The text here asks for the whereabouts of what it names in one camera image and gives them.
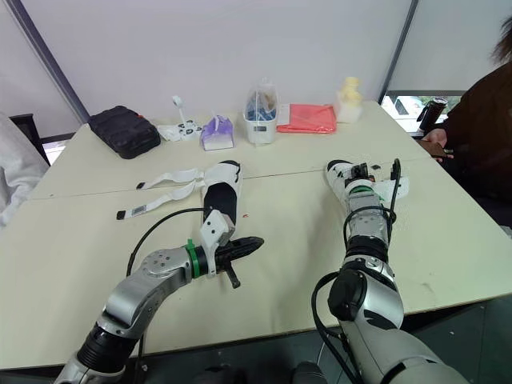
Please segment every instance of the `metal pole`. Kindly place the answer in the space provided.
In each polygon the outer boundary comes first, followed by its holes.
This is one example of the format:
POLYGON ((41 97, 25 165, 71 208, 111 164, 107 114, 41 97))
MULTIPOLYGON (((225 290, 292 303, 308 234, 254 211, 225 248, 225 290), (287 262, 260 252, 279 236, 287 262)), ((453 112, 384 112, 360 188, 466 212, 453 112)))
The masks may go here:
POLYGON ((25 6, 21 0, 4 0, 5 4, 10 8, 12 15, 18 20, 25 36, 29 39, 32 47, 35 49, 36 54, 41 59, 43 65, 48 70, 48 73, 55 82, 55 85, 61 91, 62 96, 68 102, 73 112, 76 114, 78 120, 85 124, 89 120, 89 113, 74 92, 70 82, 57 64, 50 49, 42 39, 38 29, 32 22, 29 14, 26 12, 25 6))
POLYGON ((407 12, 406 22, 403 24, 402 32, 400 33, 400 38, 398 39, 398 44, 396 49, 394 50, 393 58, 391 59, 390 68, 387 71, 386 78, 384 80, 384 84, 382 85, 381 94, 378 96, 378 103, 380 104, 386 96, 387 87, 390 85, 391 77, 393 76, 394 68, 397 66, 398 58, 400 57, 400 53, 402 52, 402 48, 404 43, 406 42, 407 34, 409 33, 410 24, 413 21, 414 13, 416 12, 416 7, 418 6, 419 0, 412 0, 409 6, 409 12, 407 12))

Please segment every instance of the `black case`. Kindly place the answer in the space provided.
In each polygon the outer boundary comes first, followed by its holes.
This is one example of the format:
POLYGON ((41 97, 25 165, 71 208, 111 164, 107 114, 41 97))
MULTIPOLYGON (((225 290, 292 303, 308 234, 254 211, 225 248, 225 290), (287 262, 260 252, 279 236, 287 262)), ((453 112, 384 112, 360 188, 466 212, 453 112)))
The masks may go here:
POLYGON ((122 158, 134 158, 160 144, 157 129, 125 106, 116 106, 91 116, 89 126, 122 158))

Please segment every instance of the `black cup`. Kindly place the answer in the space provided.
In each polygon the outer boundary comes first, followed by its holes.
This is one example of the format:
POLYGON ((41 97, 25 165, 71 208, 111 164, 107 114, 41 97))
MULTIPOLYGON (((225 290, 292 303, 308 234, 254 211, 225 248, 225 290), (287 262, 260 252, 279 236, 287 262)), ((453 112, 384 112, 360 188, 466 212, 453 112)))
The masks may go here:
POLYGON ((441 116, 442 110, 445 109, 446 103, 447 101, 444 98, 430 100, 416 119, 417 122, 422 122, 419 129, 426 134, 429 133, 434 128, 439 116, 441 116))

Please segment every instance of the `person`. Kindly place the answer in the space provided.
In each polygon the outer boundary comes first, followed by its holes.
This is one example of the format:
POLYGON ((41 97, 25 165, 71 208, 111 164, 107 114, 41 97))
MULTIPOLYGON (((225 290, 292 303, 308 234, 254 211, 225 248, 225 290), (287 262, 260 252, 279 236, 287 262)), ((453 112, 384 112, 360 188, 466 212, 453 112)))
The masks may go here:
POLYGON ((47 169, 23 132, 0 111, 0 231, 47 169))
POLYGON ((494 49, 502 66, 474 84, 423 140, 454 150, 442 166, 502 226, 512 226, 512 16, 494 49))

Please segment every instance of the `white wall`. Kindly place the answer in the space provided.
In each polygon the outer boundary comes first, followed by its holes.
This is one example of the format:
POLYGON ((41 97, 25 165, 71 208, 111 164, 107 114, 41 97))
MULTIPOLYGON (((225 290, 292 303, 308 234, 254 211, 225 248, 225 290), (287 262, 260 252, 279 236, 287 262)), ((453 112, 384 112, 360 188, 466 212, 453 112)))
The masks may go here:
POLYGON ((421 0, 390 90, 468 90, 490 58, 511 0, 421 0))
POLYGON ((262 76, 284 102, 332 102, 345 76, 376 98, 410 0, 24 0, 91 114, 239 110, 262 76))
POLYGON ((75 132, 78 120, 0 1, 0 110, 34 114, 41 137, 75 132))

